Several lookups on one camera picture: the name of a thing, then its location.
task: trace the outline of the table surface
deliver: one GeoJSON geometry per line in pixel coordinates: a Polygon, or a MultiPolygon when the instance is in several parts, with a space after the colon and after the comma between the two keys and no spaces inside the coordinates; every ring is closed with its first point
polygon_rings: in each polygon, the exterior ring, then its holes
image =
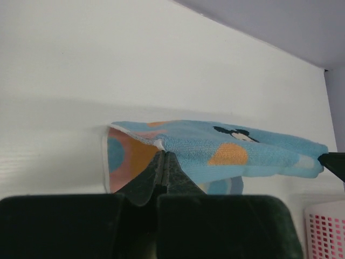
{"type": "MultiPolygon", "coordinates": [[[[214,120],[336,150],[320,68],[174,2],[2,1],[0,23],[0,198],[104,193],[117,120],[214,120]]],[[[330,172],[244,181],[289,206],[301,239],[306,205],[344,198],[330,172]]]]}

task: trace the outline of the cloth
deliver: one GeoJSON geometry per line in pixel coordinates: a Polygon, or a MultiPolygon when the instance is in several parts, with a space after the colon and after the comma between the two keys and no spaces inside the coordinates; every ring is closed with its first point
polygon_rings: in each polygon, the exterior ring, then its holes
{"type": "Polygon", "coordinates": [[[104,146],[107,185],[116,192],[159,150],[174,152],[182,170],[208,194],[241,194],[242,177],[315,178],[325,145],[292,135],[209,121],[113,122],[104,146]]]}

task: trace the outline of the folded towel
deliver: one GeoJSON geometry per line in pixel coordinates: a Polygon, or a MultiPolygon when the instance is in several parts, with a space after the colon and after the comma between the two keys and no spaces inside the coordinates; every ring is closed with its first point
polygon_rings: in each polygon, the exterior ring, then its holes
{"type": "Polygon", "coordinates": [[[325,145],[291,135],[208,121],[113,122],[105,141],[108,188],[116,192],[159,150],[174,152],[182,170],[208,194],[241,194],[242,176],[315,178],[325,145]]]}

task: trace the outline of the perforated basket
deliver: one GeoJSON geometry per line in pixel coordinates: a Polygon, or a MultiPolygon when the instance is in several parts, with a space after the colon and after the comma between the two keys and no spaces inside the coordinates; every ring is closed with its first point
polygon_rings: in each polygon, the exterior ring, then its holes
{"type": "Polygon", "coordinates": [[[305,210],[308,258],[345,258],[345,201],[313,205],[305,210]]]}

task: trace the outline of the white table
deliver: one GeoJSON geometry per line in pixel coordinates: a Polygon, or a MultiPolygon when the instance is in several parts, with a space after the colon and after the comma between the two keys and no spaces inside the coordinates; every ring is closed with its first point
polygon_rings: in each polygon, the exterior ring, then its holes
{"type": "MultiPolygon", "coordinates": [[[[0,3],[0,197],[104,193],[111,121],[214,120],[336,150],[323,70],[163,0],[0,3]]],[[[344,198],[317,179],[246,178],[302,209],[344,198]]]]}

